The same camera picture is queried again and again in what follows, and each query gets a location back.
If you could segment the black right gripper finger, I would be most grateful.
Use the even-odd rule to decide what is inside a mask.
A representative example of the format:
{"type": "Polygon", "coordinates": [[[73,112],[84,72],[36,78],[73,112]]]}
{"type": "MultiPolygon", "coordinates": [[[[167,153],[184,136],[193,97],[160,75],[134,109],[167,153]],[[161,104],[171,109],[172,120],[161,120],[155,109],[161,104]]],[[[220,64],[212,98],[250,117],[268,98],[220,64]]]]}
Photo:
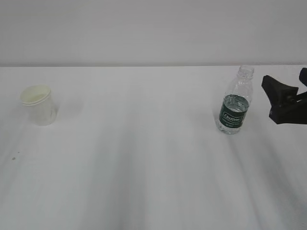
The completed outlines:
{"type": "Polygon", "coordinates": [[[269,75],[263,77],[261,86],[268,96],[271,107],[289,104],[298,93],[298,87],[283,84],[269,75]]]}
{"type": "Polygon", "coordinates": [[[307,68],[302,68],[299,74],[299,80],[302,84],[307,86],[307,68]]]}

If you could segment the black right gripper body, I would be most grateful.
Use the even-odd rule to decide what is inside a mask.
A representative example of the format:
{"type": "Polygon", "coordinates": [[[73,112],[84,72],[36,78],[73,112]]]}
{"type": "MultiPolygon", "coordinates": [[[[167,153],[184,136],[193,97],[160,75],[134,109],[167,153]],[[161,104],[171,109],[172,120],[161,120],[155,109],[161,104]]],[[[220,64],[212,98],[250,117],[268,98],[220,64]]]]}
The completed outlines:
{"type": "Polygon", "coordinates": [[[307,124],[307,93],[297,94],[289,104],[271,107],[269,118],[276,124],[307,124]]]}

